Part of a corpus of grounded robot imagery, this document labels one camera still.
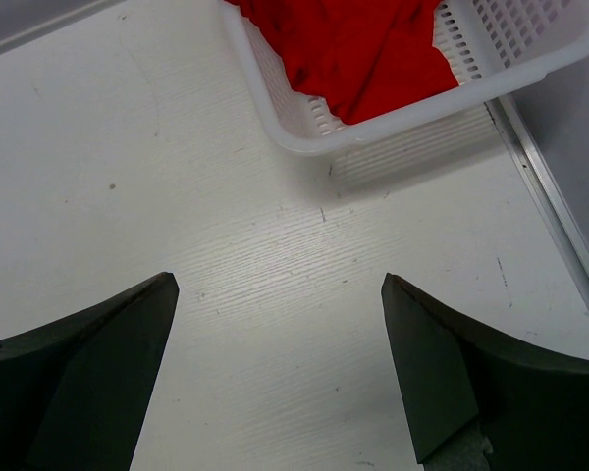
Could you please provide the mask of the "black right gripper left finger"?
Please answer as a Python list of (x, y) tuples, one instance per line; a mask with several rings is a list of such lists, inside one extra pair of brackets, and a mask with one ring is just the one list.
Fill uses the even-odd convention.
[(179, 287), (160, 273), (0, 340), (0, 470), (127, 470)]

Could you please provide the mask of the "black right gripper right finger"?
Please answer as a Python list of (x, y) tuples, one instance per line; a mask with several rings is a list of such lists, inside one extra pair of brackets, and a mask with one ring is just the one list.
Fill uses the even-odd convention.
[(388, 275), (384, 318), (427, 470), (589, 470), (589, 360), (507, 335)]

